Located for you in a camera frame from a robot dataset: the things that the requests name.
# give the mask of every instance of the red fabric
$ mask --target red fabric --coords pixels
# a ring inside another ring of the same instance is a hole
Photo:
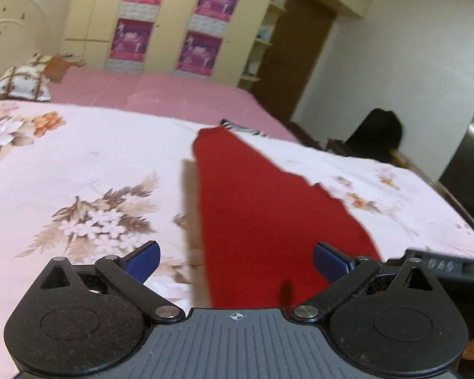
[[[215,308],[296,305],[327,286],[312,264],[322,241],[379,259],[369,236],[319,185],[281,171],[223,128],[201,130],[202,240]]]

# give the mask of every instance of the wooden door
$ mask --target wooden door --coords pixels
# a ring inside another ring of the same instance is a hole
[[[336,16],[316,0],[288,0],[286,9],[250,90],[282,123],[291,119]]]

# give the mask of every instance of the cream headboard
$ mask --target cream headboard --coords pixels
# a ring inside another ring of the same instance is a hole
[[[0,0],[0,77],[8,68],[26,63],[36,51],[55,54],[41,9],[33,0]]]

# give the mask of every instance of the bed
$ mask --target bed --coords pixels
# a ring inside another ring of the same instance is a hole
[[[0,75],[37,49],[49,50],[38,7],[30,0],[0,0],[4,4],[18,18],[3,18],[0,9],[0,53],[6,53]],[[11,50],[11,41],[20,47]],[[257,297],[270,289],[261,268],[274,261],[261,260],[256,248],[262,241],[251,239],[252,232],[280,240],[283,223],[295,222],[285,217],[270,227],[258,214],[246,215],[258,208],[269,217],[293,215],[297,205],[290,202],[299,194],[289,188],[288,196],[287,182],[302,189],[307,206],[315,192],[330,204],[318,208],[351,223],[358,238],[348,237],[349,254],[387,260],[419,248],[474,258],[474,232],[415,174],[303,147],[244,91],[86,68],[70,69],[49,88],[51,103],[0,101],[0,379],[16,373],[3,344],[5,321],[55,256],[93,263],[153,239],[162,263],[146,285],[184,310],[244,304],[249,284],[239,288],[228,271],[241,264],[253,283],[251,305],[274,305],[275,298]],[[222,118],[268,137],[212,128]],[[302,230],[313,222],[311,214],[297,218]],[[317,234],[301,238],[297,231],[281,239],[277,256],[288,260],[294,249],[300,262],[288,272],[307,275],[310,285],[290,302],[322,287],[314,274],[302,273],[312,272]],[[337,244],[338,236],[334,231],[328,238]],[[249,262],[238,262],[244,251]],[[286,272],[274,269],[273,282]]]

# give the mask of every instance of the black electronic device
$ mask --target black electronic device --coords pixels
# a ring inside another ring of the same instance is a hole
[[[455,378],[467,328],[428,265],[337,253],[316,245],[317,269],[336,260],[338,277],[289,315],[185,316],[142,285],[159,263],[155,242],[95,265],[53,258],[6,323],[5,344],[18,379]]]

